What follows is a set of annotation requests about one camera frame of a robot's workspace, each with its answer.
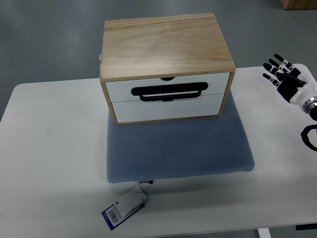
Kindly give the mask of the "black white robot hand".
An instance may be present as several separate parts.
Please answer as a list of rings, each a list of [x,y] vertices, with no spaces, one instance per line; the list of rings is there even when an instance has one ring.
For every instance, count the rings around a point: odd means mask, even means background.
[[[263,64],[267,71],[263,77],[277,88],[283,99],[302,109],[308,98],[317,96],[313,79],[282,56],[274,54],[274,57],[276,60],[269,59]]]

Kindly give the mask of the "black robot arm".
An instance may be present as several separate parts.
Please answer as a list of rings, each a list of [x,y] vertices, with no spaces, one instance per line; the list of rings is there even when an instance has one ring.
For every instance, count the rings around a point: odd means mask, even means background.
[[[302,107],[302,110],[307,113],[314,121],[317,121],[317,97],[308,98]]]

